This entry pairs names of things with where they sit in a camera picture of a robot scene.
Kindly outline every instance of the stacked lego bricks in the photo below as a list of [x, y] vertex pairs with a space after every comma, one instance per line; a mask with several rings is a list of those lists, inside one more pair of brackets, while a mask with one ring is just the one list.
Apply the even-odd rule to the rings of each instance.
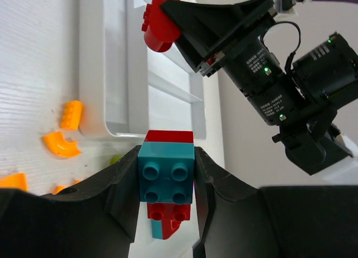
[[139, 188], [154, 238], [166, 240], [190, 220], [194, 160], [193, 132], [148, 132], [138, 154]]

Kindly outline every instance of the orange lego brick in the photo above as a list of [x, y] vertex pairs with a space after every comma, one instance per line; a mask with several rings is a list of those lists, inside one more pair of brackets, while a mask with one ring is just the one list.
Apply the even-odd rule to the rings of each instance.
[[62, 185], [59, 185], [59, 186], [56, 186], [55, 190], [53, 190], [53, 194], [56, 195], [58, 194], [59, 192], [61, 192], [63, 189], [65, 189], [65, 186], [62, 186]]
[[66, 131], [78, 130], [83, 104], [78, 100], [67, 102], [61, 122], [61, 129]]
[[77, 141], [66, 141], [61, 131], [43, 136], [43, 141], [51, 153], [62, 158], [71, 158], [82, 153], [77, 148]]
[[0, 179], [0, 188], [18, 188], [22, 191], [28, 191], [26, 174], [17, 173]]

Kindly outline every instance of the white wall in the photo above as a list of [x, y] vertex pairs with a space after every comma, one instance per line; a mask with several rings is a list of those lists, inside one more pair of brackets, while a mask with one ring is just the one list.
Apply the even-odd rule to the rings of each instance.
[[[234, 3], [245, 0], [203, 0], [207, 3]], [[302, 29], [302, 46], [298, 57], [322, 43], [330, 34], [340, 32], [358, 51], [358, 6], [352, 4], [308, 3], [296, 6], [299, 16], [293, 21]], [[267, 45], [284, 65], [287, 55], [296, 47], [293, 27], [283, 26], [266, 38]], [[224, 133], [225, 168], [253, 185], [321, 184], [290, 163], [284, 146], [271, 137], [277, 127], [267, 126], [224, 72], [219, 73], [220, 99]], [[336, 124], [358, 142], [358, 102], [341, 109]]]

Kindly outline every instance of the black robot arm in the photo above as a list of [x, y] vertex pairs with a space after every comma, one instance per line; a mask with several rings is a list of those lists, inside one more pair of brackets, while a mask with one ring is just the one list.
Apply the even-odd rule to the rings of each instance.
[[312, 175], [352, 156], [332, 125], [337, 110], [358, 98], [358, 56], [340, 34], [292, 63], [294, 51], [283, 71], [263, 43], [282, 23], [272, 0], [166, 0], [160, 8], [179, 29], [175, 44], [189, 66], [208, 77], [224, 69], [266, 124], [280, 127], [273, 140], [285, 145], [289, 160]]

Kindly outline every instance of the teal lego brick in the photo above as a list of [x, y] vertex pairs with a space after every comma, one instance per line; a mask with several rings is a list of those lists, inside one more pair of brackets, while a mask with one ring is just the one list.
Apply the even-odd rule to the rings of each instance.
[[194, 144], [144, 142], [138, 154], [140, 201], [192, 204]]
[[152, 237], [158, 240], [163, 239], [162, 221], [150, 220], [152, 222]]

